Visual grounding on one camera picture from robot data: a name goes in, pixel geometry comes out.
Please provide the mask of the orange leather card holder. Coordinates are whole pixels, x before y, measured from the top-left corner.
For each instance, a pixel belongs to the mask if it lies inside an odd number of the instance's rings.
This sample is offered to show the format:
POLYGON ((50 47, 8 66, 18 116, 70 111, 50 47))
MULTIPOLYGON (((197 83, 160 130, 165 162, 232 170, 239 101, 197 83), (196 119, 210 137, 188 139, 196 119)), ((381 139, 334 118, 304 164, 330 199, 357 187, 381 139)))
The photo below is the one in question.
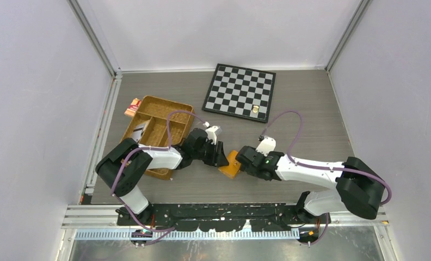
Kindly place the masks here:
POLYGON ((225 176, 234 179, 240 172, 241 164, 236 160, 238 151, 232 150, 227 156, 229 164, 227 166, 221 166, 218 170, 225 176))

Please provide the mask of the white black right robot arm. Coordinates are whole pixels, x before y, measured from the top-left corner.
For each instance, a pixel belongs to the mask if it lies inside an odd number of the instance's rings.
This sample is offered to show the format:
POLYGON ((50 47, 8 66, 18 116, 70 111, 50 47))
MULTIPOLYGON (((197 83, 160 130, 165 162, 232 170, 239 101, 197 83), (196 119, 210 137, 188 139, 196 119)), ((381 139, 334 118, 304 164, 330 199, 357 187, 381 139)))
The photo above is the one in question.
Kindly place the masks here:
POLYGON ((324 187, 324 191, 301 194, 295 205, 295 215, 302 223, 345 210, 374 220, 383 202, 383 180, 356 157, 348 157, 344 162, 323 162, 294 158, 277 151, 263 154, 244 146, 235 159, 241 171, 259 179, 300 181, 324 187))

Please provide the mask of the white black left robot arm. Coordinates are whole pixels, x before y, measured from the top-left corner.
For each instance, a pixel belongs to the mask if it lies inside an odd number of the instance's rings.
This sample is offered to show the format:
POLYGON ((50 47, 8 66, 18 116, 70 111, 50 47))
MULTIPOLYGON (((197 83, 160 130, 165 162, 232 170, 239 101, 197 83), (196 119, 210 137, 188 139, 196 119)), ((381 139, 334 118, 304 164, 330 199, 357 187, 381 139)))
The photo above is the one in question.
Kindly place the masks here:
POLYGON ((195 128, 180 144, 153 147, 126 138, 97 163, 95 172, 131 211, 131 218, 139 225, 152 217, 149 200, 140 191, 138 182, 147 170, 179 170, 200 160, 214 167, 228 166, 223 142, 217 139, 218 126, 195 128))

